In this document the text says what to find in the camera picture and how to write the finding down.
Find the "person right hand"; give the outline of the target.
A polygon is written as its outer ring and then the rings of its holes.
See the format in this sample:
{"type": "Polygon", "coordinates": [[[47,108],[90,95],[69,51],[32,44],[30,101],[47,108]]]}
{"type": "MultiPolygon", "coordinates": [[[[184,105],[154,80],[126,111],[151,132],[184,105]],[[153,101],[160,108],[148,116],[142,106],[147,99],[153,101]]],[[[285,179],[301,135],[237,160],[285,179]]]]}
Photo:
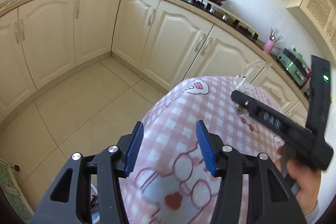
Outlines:
{"type": "Polygon", "coordinates": [[[289,176],[299,186],[296,199],[305,216],[311,213],[316,205],[321,185],[321,170],[310,169],[295,159],[289,159],[286,163],[286,170],[289,176]]]}

